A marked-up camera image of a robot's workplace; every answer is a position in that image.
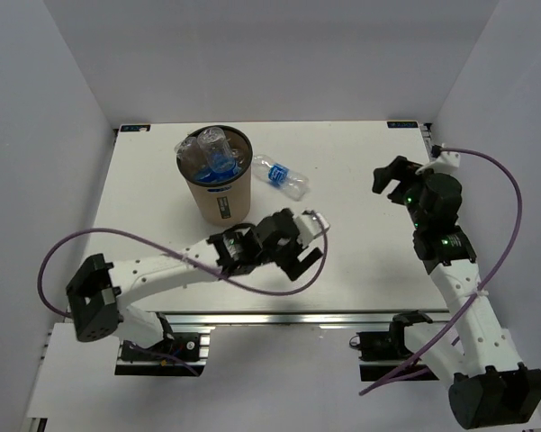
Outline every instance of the gray wall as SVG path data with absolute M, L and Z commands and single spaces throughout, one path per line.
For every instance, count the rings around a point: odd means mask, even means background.
M 491 299 L 526 365 L 541 367 L 541 1 L 500 2 L 436 128 L 451 147 L 498 158 L 522 187 L 522 231 L 491 282 Z M 459 175 L 463 222 L 485 273 L 508 241 L 516 199 L 506 177 L 486 162 L 464 157 Z
M 0 431 L 17 431 L 54 317 L 36 274 L 47 249 L 90 223 L 112 130 L 41 0 L 0 0 Z M 64 304 L 65 248 L 47 274 Z
M 45 0 L 121 122 L 429 121 L 498 0 Z

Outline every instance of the bottle label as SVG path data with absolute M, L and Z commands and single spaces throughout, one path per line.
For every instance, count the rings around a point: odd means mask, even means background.
M 276 164 L 268 171 L 268 178 L 271 182 L 281 185 L 286 181 L 288 176 L 288 168 L 280 164 Z

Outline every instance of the water bottle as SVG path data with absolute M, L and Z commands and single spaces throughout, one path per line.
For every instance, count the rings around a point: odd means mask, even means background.
M 252 172 L 260 180 L 270 182 L 295 201 L 300 201 L 310 190 L 308 177 L 276 164 L 266 155 L 254 156 Z
M 239 171 L 232 150 L 221 128 L 208 128 L 198 135 L 198 145 L 208 166 L 217 175 L 236 175 Z

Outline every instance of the tabletop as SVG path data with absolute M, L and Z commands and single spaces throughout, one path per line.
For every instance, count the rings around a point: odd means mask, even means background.
M 152 124 L 146 131 L 119 132 L 96 227 L 127 230 L 170 248 L 183 249 L 220 232 L 200 215 L 177 171 L 174 147 L 188 133 L 216 123 Z M 373 170 L 396 156 L 424 163 L 420 129 L 389 128 L 386 121 L 224 123 L 243 131 L 255 154 L 267 154 L 310 178 L 311 191 L 294 202 L 269 184 L 252 179 L 246 221 L 258 223 L 284 207 L 313 209 L 330 223 L 329 256 L 320 279 L 293 297 L 243 292 L 224 282 L 199 283 L 137 303 L 163 312 L 354 312 L 446 308 L 412 247 L 406 209 L 372 193 Z M 158 252 L 125 238 L 91 236 L 85 257 L 134 259 Z M 274 265 L 241 277 L 252 286 L 286 291 L 297 283 Z

